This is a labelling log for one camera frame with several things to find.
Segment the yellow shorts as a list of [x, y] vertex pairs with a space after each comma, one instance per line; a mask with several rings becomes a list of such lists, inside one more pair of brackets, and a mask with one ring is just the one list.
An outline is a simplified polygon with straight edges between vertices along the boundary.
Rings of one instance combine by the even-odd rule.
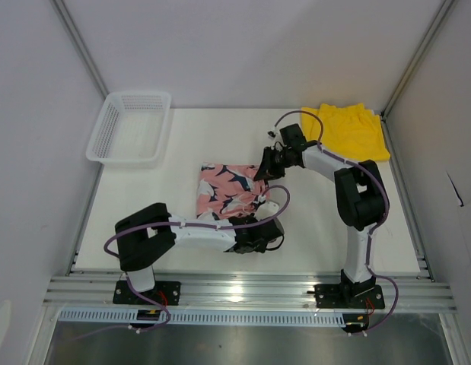
[[301, 129], [308, 141], [321, 141], [333, 153], [356, 161], [390, 159], [380, 117], [364, 104], [337, 107], [322, 103], [304, 107]]

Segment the pink patterned shorts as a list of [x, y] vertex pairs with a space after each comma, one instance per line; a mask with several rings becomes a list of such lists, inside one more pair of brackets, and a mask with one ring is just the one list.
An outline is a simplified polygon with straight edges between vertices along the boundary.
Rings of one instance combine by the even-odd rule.
[[257, 165], [201, 165], [196, 217], [219, 221], [255, 214], [265, 203], [269, 187], [265, 180], [255, 180], [258, 169]]

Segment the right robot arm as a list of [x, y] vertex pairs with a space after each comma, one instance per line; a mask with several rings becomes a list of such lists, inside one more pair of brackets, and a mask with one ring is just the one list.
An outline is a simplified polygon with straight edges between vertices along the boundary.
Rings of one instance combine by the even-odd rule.
[[390, 202], [377, 164], [354, 162], [319, 141], [307, 141], [299, 125], [281, 130], [282, 146], [266, 147], [256, 180], [276, 180], [289, 167], [312, 170], [334, 183], [337, 211], [347, 226], [346, 260], [337, 294], [346, 306], [357, 306], [376, 287], [371, 270], [374, 233], [387, 219]]

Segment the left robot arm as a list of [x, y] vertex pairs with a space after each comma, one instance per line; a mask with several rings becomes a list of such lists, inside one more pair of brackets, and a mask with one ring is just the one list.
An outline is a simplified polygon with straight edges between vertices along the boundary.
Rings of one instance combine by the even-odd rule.
[[220, 252], [264, 253], [285, 236], [277, 217], [261, 221], [250, 214], [221, 220], [186, 219], [170, 214], [164, 203], [155, 203], [118, 221], [115, 235], [119, 266], [138, 303], [150, 303], [157, 294], [154, 263], [173, 248], [214, 249]]

